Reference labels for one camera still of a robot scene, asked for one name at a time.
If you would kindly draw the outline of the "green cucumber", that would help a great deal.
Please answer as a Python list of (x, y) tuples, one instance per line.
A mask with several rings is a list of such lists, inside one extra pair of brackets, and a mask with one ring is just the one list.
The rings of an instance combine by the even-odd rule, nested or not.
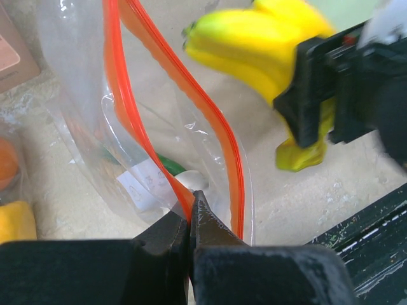
[[(112, 164), (120, 165), (120, 162), (108, 150), (106, 150), (104, 148), (101, 150), (101, 156), (104, 159), (111, 162)], [(186, 171), (186, 169), (183, 166), (181, 166), (179, 163), (177, 163), (169, 158), (166, 158), (165, 156), (158, 154), (158, 153), (157, 153), (157, 156), (159, 157), (159, 159), (162, 162), (165, 169), (171, 175), (176, 176), (176, 175)]]

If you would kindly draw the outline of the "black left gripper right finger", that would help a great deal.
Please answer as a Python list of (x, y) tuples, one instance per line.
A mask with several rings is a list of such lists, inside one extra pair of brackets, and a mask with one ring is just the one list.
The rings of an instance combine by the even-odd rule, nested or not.
[(318, 245), (250, 246), (210, 209), (203, 191), (190, 231), (190, 279), (197, 304), (355, 304), (350, 276)]

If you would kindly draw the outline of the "yellow banana bunch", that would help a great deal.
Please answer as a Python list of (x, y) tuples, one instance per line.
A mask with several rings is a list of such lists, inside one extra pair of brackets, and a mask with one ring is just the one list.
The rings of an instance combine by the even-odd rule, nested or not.
[(306, 1), (253, 1), (207, 13), (182, 31), (183, 51), (258, 92), (269, 106), (294, 76), (296, 47), (336, 29)]

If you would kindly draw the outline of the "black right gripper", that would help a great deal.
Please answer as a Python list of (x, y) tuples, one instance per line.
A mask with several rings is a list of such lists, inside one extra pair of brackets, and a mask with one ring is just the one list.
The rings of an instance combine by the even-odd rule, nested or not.
[(297, 145), (307, 148), (319, 138), (321, 103), (336, 93), (330, 141), (349, 143), (375, 130), (384, 153), (405, 171), (406, 38), (358, 48), (361, 30), (344, 35), (339, 48), (333, 37), (300, 43), (293, 79), (273, 106)]

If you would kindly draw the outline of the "orange fruit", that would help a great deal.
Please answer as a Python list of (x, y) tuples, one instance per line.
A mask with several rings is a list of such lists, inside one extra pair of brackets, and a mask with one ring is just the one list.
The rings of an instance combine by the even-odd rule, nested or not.
[(15, 146), (1, 137), (1, 190), (6, 189), (18, 172), (19, 161)]

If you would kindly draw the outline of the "clear zip bag orange zipper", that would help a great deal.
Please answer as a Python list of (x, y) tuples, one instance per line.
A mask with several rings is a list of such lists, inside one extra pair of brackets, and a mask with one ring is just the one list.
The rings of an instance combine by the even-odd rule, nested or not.
[(1, 124), (1, 244), (36, 240), (36, 220), (20, 137)]

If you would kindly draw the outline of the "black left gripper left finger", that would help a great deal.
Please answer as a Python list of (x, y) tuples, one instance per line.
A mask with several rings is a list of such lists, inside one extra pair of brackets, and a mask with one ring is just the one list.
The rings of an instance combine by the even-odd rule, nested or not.
[(186, 304), (189, 227), (169, 212), (132, 239), (1, 246), (2, 304)]

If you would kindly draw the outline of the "white garlic bulb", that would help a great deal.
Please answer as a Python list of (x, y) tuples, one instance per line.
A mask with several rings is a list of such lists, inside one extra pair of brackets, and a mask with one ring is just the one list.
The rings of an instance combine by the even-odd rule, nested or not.
[[(166, 176), (164, 176), (162, 172), (159, 172), (159, 176), (163, 178), (163, 184), (160, 184), (161, 200), (156, 208), (159, 211), (160, 216), (165, 215), (169, 211), (173, 211), (177, 215), (189, 219)], [(188, 189), (190, 193), (193, 193), (194, 191), (207, 191), (209, 189), (209, 180), (197, 170), (186, 170), (179, 173), (174, 178)]]

